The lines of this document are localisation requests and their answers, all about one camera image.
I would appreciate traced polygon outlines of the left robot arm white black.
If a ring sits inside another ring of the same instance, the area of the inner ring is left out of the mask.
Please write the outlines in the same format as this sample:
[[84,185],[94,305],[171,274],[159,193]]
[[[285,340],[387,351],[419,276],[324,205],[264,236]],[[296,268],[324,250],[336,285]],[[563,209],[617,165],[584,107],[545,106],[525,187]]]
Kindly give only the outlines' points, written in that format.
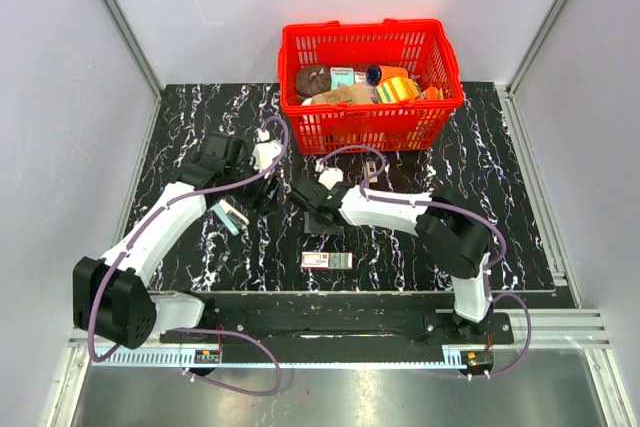
[[184,292],[152,294],[149,283],[182,234],[225,197],[258,215],[272,212],[279,188],[273,171],[284,150],[264,130],[254,147],[225,134],[207,137],[122,240],[101,257],[76,264],[74,326],[129,349],[174,329],[195,342],[211,339],[217,320],[204,300]]

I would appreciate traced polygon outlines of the light blue stapler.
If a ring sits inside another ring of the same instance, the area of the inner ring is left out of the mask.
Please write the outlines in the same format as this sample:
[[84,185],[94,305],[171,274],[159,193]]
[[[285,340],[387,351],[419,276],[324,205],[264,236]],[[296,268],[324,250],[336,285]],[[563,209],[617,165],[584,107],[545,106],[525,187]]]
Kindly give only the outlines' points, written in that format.
[[248,218],[225,200],[216,203],[213,212],[233,236],[240,235],[248,228]]

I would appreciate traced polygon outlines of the red white staple box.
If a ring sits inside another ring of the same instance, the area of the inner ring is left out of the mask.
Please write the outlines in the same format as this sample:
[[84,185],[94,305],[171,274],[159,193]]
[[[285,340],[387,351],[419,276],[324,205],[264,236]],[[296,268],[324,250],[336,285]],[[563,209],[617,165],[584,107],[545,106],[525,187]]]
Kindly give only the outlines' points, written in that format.
[[351,270],[351,253],[339,252],[303,252],[301,268],[310,270]]

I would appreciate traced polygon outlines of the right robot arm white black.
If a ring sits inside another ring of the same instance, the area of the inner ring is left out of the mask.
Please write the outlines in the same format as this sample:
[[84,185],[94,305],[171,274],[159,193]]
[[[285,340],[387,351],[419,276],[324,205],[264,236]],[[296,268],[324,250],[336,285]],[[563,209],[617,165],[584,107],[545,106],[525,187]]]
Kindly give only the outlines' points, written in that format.
[[296,181],[289,200],[324,226],[370,226],[416,237],[451,278],[458,337],[476,343],[489,333],[491,295],[484,275],[493,234],[475,213],[443,196],[376,191],[324,176]]

